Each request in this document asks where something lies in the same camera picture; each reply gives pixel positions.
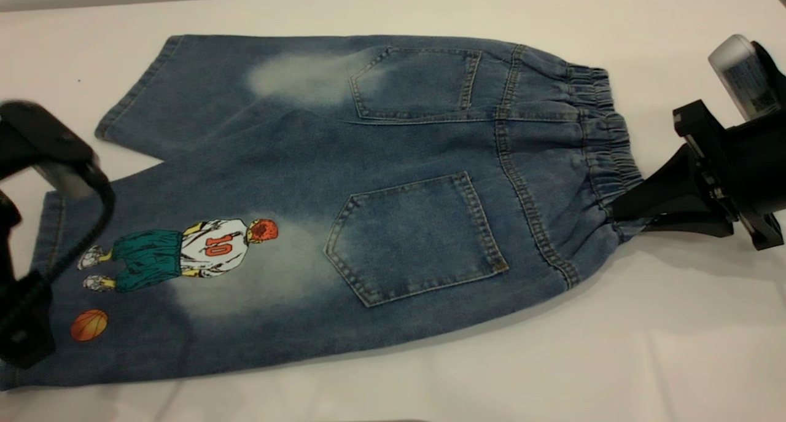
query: printed graphic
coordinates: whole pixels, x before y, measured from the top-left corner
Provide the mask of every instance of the printed graphic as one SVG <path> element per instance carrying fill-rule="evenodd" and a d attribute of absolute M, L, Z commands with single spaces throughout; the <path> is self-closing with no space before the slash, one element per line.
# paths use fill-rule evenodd
<path fill-rule="evenodd" d="M 71 337 L 77 342 L 86 342 L 98 338 L 104 332 L 109 318 L 99 309 L 87 310 L 80 314 L 71 324 Z"/>
<path fill-rule="evenodd" d="M 84 270 L 107 260 L 125 263 L 126 268 L 114 279 L 92 274 L 82 285 L 93 291 L 126 293 L 179 276 L 220 276 L 239 266 L 249 244 L 277 237 L 278 226 L 269 219 L 254 220 L 248 227 L 239 219 L 214 219 L 184 232 L 146 230 L 125 235 L 106 253 L 101 246 L 92 246 L 77 268 Z"/>

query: stitching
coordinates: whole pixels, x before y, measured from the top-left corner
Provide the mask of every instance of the stitching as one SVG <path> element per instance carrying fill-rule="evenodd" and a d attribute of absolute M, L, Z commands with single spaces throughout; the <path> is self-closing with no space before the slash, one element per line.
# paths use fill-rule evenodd
<path fill-rule="evenodd" d="M 531 194 L 527 189 L 522 175 L 516 170 L 511 158 L 510 143 L 508 141 L 508 127 L 506 120 L 502 119 L 502 112 L 508 111 L 509 106 L 513 102 L 515 88 L 519 79 L 519 71 L 522 61 L 520 56 L 525 52 L 527 47 L 516 45 L 511 53 L 511 67 L 508 72 L 508 79 L 505 83 L 505 90 L 502 95 L 502 102 L 497 109 L 497 122 L 495 123 L 495 134 L 497 140 L 497 155 L 499 156 L 502 170 L 508 177 L 508 180 L 513 184 L 513 190 L 519 197 L 525 218 L 530 227 L 530 232 L 534 237 L 535 243 L 545 261 L 553 268 L 558 269 L 562 273 L 562 278 L 565 279 L 567 288 L 570 289 L 573 285 L 578 284 L 578 273 L 576 268 L 566 260 L 562 259 L 552 246 L 548 235 L 543 228 L 540 220 L 538 209 L 534 204 Z"/>
<path fill-rule="evenodd" d="M 469 63 L 467 71 L 464 73 L 464 86 L 461 89 L 461 100 L 458 103 L 459 109 L 466 111 L 472 105 L 472 87 L 475 85 L 475 75 L 478 73 L 478 64 L 482 52 L 469 53 Z"/>
<path fill-rule="evenodd" d="M 606 131 L 606 137 L 607 137 L 606 147 L 609 149 L 609 154 L 611 154 L 612 157 L 612 165 L 614 165 L 615 176 L 620 181 L 620 185 L 623 187 L 623 189 L 625 189 L 623 170 L 620 168 L 620 163 L 617 160 L 617 153 L 615 153 L 614 148 L 612 147 L 612 133 L 609 130 L 609 123 L 607 122 L 607 118 L 604 117 L 601 120 L 601 122 L 603 122 L 604 125 L 606 125 L 606 129 L 604 129 Z M 620 237 L 620 239 L 623 240 L 625 238 L 625 234 L 623 233 L 623 231 L 621 231 L 620 224 L 617 221 L 615 221 L 611 209 L 609 209 L 609 203 L 607 203 L 604 198 L 598 198 L 598 203 L 601 204 L 601 207 L 603 208 L 604 212 L 606 212 L 606 218 L 609 219 L 609 224 L 612 225 L 612 229 L 614 229 L 614 232 L 616 232 L 617 235 Z"/>
<path fill-rule="evenodd" d="M 598 81 L 601 81 L 601 83 L 603 81 L 603 75 L 597 70 L 593 70 L 593 72 L 594 72 L 593 77 L 600 76 L 600 78 L 598 78 L 598 80 L 596 80 L 595 83 L 593 83 L 593 103 L 595 103 L 598 106 L 601 106 L 604 103 L 606 103 L 605 98 L 603 100 L 601 100 L 600 98 L 601 89 L 600 86 L 598 86 Z M 614 166 L 615 173 L 617 175 L 621 175 L 620 163 L 618 162 L 617 154 L 614 153 L 614 147 L 612 146 L 612 132 L 609 126 L 609 120 L 607 118 L 609 118 L 609 114 L 604 114 L 604 116 L 601 118 L 601 122 L 604 125 L 603 131 L 606 134 L 605 146 L 606 149 L 609 151 L 610 158 L 612 159 L 612 165 Z"/>
<path fill-rule="evenodd" d="M 134 103 L 137 101 L 137 98 L 143 93 L 143 91 L 147 88 L 155 78 L 155 75 L 163 69 L 165 64 L 169 61 L 170 58 L 174 56 L 174 53 L 180 47 L 180 44 L 185 39 L 185 36 L 179 36 L 177 38 L 177 44 L 171 45 L 170 41 L 165 42 L 165 46 L 159 53 L 158 58 L 156 58 L 152 64 L 148 67 L 148 69 L 143 73 L 142 77 L 139 79 L 137 84 L 131 88 L 131 90 L 120 100 L 119 103 L 115 107 L 113 107 L 110 112 L 106 115 L 106 120 L 102 120 L 102 122 L 98 125 L 98 134 L 101 138 L 107 139 L 106 135 L 109 131 L 110 127 L 113 127 L 121 117 L 132 107 Z"/>
<path fill-rule="evenodd" d="M 480 241 L 486 251 L 486 259 L 495 271 L 505 271 L 510 268 L 505 258 L 502 256 L 494 234 L 491 232 L 488 224 L 488 217 L 483 210 L 483 204 L 480 203 L 480 197 L 472 186 L 472 181 L 469 174 L 466 172 L 461 173 L 457 179 L 457 185 L 460 187 L 461 192 L 464 193 L 464 201 L 467 203 L 469 214 L 472 217 L 472 222 L 475 223 L 478 231 L 480 232 Z"/>
<path fill-rule="evenodd" d="M 379 120 L 398 120 L 408 118 L 422 118 L 434 117 L 440 115 L 438 112 L 412 112 L 412 111 L 394 111 L 393 109 L 383 109 L 382 111 L 374 111 L 365 105 L 362 97 L 362 90 L 359 79 L 370 72 L 374 66 L 381 63 L 385 58 L 390 57 L 393 53 L 400 53 L 401 55 L 416 55 L 417 53 L 448 53 L 449 55 L 460 55 L 464 61 L 469 61 L 464 66 L 464 83 L 461 87 L 459 94 L 459 110 L 465 111 L 472 105 L 472 86 L 475 82 L 475 75 L 477 75 L 478 64 L 480 64 L 480 57 L 482 52 L 480 50 L 463 50 L 463 49 L 440 49 L 440 48 L 413 48 L 413 47 L 386 47 L 379 55 L 376 56 L 370 63 L 363 66 L 359 72 L 354 73 L 349 77 L 349 85 L 356 107 L 357 116 L 361 118 L 379 119 Z"/>
<path fill-rule="evenodd" d="M 483 247 L 483 254 L 485 256 L 486 262 L 491 266 L 491 271 L 486 273 L 483 270 L 475 269 L 468 273 L 459 275 L 444 276 L 442 278 L 419 279 L 418 284 L 409 285 L 408 288 L 410 291 L 404 294 L 396 293 L 395 291 L 379 291 L 368 288 L 363 283 L 361 277 L 359 277 L 351 268 L 351 266 L 346 263 L 342 257 L 340 257 L 336 249 L 339 237 L 345 227 L 346 221 L 348 221 L 349 217 L 351 217 L 357 207 L 362 206 L 362 204 L 359 203 L 359 200 L 368 198 L 382 198 L 390 195 L 398 195 L 398 193 L 411 193 L 416 192 L 417 190 L 427 189 L 428 187 L 445 184 L 454 185 L 459 189 L 460 193 L 463 194 L 462 198 L 464 199 L 464 203 L 467 204 L 468 212 L 471 216 L 472 222 L 479 231 L 479 236 L 481 238 Z M 486 214 L 483 211 L 483 206 L 480 204 L 480 198 L 478 198 L 474 187 L 472 187 L 469 174 L 466 172 L 447 176 L 439 176 L 438 178 L 425 179 L 424 181 L 416 181 L 409 184 L 402 184 L 399 186 L 390 187 L 389 189 L 374 190 L 373 192 L 364 192 L 357 193 L 356 195 L 350 195 L 350 198 L 344 204 L 343 209 L 341 212 L 339 212 L 336 221 L 330 229 L 328 242 L 325 244 L 325 249 L 323 252 L 325 253 L 325 256 L 328 257 L 328 260 L 331 261 L 333 267 L 336 268 L 336 270 L 350 285 L 352 290 L 364 302 L 366 307 L 373 307 L 374 305 L 407 298 L 415 294 L 425 293 L 427 291 L 450 287 L 452 285 L 488 278 L 509 269 L 508 263 L 502 257 L 502 252 L 500 252 L 497 243 L 494 242 L 494 235 L 491 234 L 491 229 L 488 226 L 488 218 L 486 218 Z M 421 287 L 428 284 L 437 285 L 434 287 Z M 385 294 L 390 295 L 391 297 L 388 299 L 381 298 Z"/>
<path fill-rule="evenodd" d="M 485 114 L 483 111 L 464 112 L 461 114 L 443 114 L 437 116 L 429 116 L 428 118 L 418 118 L 415 120 L 407 120 L 398 118 L 391 120 L 390 118 L 379 118 L 382 122 L 365 122 L 364 120 L 342 120 L 346 123 L 356 123 L 356 125 L 428 125 L 429 123 L 441 122 L 488 122 L 489 120 L 518 120 L 519 122 L 577 122 L 577 114 L 535 114 L 527 112 L 509 111 L 507 115 Z"/>
<path fill-rule="evenodd" d="M 589 171 L 589 186 L 592 187 L 592 192 L 595 194 L 595 198 L 601 199 L 601 192 L 597 188 L 597 184 L 595 182 L 594 171 L 597 167 L 592 164 L 590 160 L 590 151 L 589 151 L 589 143 L 587 142 L 587 127 L 585 125 L 585 118 L 581 117 L 581 121 L 578 123 L 578 126 L 582 129 L 582 154 L 584 155 L 584 162 L 587 164 L 587 170 Z M 601 210 L 606 213 L 607 217 L 611 217 L 611 212 L 609 209 L 604 206 L 603 203 L 598 203 L 598 206 L 601 207 Z"/>
<path fill-rule="evenodd" d="M 60 198 L 60 212 L 57 214 L 57 223 L 55 224 L 55 237 L 54 244 L 52 244 L 52 251 L 50 252 L 49 260 L 47 261 L 47 270 L 54 265 L 54 257 L 60 248 L 61 240 L 63 237 L 62 224 L 65 218 L 65 198 Z"/>

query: jeans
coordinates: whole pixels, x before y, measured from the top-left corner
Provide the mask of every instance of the jeans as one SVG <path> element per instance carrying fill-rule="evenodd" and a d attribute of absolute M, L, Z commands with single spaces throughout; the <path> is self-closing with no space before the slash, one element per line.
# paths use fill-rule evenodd
<path fill-rule="evenodd" d="M 569 290 L 641 230 L 604 70 L 510 42 L 173 36 L 96 134 L 163 163 L 53 285 L 56 353 L 3 389 L 405 343 Z M 98 198 L 48 193 L 33 267 Z"/>

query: orange basketball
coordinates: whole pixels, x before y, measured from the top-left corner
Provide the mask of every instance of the orange basketball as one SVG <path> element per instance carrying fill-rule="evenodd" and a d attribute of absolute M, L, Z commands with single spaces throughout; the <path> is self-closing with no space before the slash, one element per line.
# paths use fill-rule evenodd
<path fill-rule="evenodd" d="M 104 332 L 108 320 L 106 313 L 99 309 L 87 310 L 71 324 L 71 337 L 78 342 L 96 338 Z"/>

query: sneaker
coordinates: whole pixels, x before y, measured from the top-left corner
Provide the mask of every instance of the sneaker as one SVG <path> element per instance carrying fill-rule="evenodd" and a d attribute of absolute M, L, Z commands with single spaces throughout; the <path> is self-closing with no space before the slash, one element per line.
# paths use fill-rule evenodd
<path fill-rule="evenodd" d="M 85 254 L 82 254 L 82 258 L 79 259 L 76 268 L 81 270 L 83 268 L 98 265 L 98 257 L 101 257 L 101 246 L 91 246 L 91 248 L 87 249 Z"/>
<path fill-rule="evenodd" d="M 102 283 L 102 280 L 109 279 L 104 275 L 90 275 L 82 282 L 82 287 L 92 291 L 109 291 L 112 290 L 109 285 Z"/>

